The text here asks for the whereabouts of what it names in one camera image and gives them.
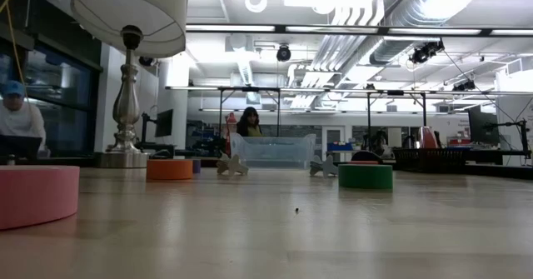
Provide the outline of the silver staple remover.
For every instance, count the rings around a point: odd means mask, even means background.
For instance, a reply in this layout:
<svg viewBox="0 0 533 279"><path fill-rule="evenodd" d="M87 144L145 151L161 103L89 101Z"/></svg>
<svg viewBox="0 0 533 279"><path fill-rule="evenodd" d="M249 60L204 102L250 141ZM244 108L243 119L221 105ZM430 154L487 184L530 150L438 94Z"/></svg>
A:
<svg viewBox="0 0 533 279"><path fill-rule="evenodd" d="M318 172L322 172L324 178L338 175L338 167L333 162L333 156L328 156L325 161L319 156L313 157L310 163L310 175L315 176Z"/></svg>
<svg viewBox="0 0 533 279"><path fill-rule="evenodd" d="M229 157L227 154L223 153L217 161L218 174L228 172L229 176L233 176L235 173L246 175L248 171L249 168L241 164L241 160L238 155Z"/></svg>

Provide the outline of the orange tape roll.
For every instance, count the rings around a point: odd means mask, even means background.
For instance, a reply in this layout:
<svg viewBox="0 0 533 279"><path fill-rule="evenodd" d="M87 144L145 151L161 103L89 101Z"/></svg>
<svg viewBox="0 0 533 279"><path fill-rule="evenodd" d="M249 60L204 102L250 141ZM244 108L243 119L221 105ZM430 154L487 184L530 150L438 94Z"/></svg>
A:
<svg viewBox="0 0 533 279"><path fill-rule="evenodd" d="M147 180L188 180L193 177L192 160L154 159L147 161Z"/></svg>

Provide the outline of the green tape roll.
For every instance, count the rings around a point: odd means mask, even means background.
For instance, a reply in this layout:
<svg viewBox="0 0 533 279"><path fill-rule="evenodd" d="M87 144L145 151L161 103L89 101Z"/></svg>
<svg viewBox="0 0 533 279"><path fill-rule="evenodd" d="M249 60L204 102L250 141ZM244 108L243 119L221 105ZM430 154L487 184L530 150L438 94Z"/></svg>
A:
<svg viewBox="0 0 533 279"><path fill-rule="evenodd" d="M387 165L344 164L338 167L340 187L391 190L393 169Z"/></svg>

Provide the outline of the red stapler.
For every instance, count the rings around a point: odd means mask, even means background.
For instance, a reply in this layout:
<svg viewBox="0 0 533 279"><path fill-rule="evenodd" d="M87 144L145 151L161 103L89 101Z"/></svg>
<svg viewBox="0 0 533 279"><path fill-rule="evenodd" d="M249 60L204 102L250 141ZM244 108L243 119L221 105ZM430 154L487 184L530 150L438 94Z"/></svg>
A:
<svg viewBox="0 0 533 279"><path fill-rule="evenodd" d="M419 130L420 148L436 149L438 148L438 140L431 127L420 127Z"/></svg>

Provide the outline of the pink tape roll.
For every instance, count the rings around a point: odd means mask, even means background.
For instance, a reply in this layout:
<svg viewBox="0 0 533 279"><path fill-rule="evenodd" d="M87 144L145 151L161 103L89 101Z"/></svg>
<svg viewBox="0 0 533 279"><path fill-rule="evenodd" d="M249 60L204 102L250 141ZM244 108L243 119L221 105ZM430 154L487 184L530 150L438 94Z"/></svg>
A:
<svg viewBox="0 0 533 279"><path fill-rule="evenodd" d="M80 168L0 166L0 231L77 213Z"/></svg>

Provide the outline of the person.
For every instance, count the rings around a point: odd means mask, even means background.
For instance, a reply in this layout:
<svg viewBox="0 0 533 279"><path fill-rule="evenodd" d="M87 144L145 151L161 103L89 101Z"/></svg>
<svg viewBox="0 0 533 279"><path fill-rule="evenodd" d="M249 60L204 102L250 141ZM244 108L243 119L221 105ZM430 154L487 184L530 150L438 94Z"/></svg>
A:
<svg viewBox="0 0 533 279"><path fill-rule="evenodd" d="M47 152L47 134L41 110L25 101L25 87L22 83L8 80L1 91L0 134L18 137L39 137L39 153Z"/></svg>
<svg viewBox="0 0 533 279"><path fill-rule="evenodd" d="M237 133L242 137L261 137L259 116L254 107L247 107L237 123Z"/></svg>

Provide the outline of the clear plastic bin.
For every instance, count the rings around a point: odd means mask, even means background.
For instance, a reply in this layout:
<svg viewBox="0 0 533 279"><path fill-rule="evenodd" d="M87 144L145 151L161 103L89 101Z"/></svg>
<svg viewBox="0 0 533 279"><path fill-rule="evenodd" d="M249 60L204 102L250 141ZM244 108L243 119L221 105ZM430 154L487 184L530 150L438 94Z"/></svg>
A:
<svg viewBox="0 0 533 279"><path fill-rule="evenodd" d="M316 135L304 137L242 137L230 134L231 154L247 167L308 169L315 156Z"/></svg>

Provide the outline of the red background object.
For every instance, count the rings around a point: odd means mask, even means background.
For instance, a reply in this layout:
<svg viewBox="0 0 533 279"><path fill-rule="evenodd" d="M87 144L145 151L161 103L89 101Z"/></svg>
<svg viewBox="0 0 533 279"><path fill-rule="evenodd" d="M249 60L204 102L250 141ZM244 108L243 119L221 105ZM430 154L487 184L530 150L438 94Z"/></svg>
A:
<svg viewBox="0 0 533 279"><path fill-rule="evenodd" d="M226 154L231 156L231 134L237 132L237 120L233 112L225 117L226 120Z"/></svg>

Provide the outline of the black overhead light bar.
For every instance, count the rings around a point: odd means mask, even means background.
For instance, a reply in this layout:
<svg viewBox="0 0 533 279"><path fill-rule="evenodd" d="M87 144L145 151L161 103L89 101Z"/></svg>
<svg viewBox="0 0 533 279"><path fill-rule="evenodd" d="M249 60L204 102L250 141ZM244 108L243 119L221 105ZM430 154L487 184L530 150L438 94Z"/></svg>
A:
<svg viewBox="0 0 533 279"><path fill-rule="evenodd" d="M533 37L533 28L490 27L386 27L332 25L187 24L190 33L275 33L311 35L362 35L391 37Z"/></svg>

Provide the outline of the black computer monitor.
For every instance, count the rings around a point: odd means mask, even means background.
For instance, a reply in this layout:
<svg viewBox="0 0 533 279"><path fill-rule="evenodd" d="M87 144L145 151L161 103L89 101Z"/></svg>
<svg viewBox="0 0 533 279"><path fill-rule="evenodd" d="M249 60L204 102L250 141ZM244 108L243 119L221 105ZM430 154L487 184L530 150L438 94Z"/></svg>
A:
<svg viewBox="0 0 533 279"><path fill-rule="evenodd" d="M497 116L486 113L480 107L468 110L471 142L496 146L500 142Z"/></svg>
<svg viewBox="0 0 533 279"><path fill-rule="evenodd" d="M157 114L155 137L167 137L172 135L172 117L172 109Z"/></svg>

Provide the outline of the black dome-shaped object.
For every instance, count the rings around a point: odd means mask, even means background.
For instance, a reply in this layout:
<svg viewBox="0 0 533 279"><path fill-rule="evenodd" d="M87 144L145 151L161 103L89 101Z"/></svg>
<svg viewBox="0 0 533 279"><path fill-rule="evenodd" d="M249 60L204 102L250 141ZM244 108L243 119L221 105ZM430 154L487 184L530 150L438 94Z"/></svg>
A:
<svg viewBox="0 0 533 279"><path fill-rule="evenodd" d="M374 152L369 151L358 151L355 152L351 157L352 162L377 162L382 164L383 160L380 156L376 155Z"/></svg>

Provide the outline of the white shade silver table lamp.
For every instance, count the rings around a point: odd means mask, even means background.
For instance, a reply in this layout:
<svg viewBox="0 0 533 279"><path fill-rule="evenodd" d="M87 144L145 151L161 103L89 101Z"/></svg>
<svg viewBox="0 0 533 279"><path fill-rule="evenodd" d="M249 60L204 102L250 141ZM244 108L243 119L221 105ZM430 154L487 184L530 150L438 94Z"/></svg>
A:
<svg viewBox="0 0 533 279"><path fill-rule="evenodd" d="M85 30L126 56L112 108L115 142L97 154L97 165L144 168L148 155L135 147L140 117L135 58L173 57L186 49L187 0L71 0L70 6Z"/></svg>

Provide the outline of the black laptop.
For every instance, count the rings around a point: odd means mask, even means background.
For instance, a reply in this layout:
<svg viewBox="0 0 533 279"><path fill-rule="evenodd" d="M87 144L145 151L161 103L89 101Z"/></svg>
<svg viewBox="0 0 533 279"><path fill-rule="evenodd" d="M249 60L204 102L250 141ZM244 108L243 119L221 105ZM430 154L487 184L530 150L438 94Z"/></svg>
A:
<svg viewBox="0 0 533 279"><path fill-rule="evenodd" d="M0 135L0 157L13 155L17 158L36 159L42 139Z"/></svg>

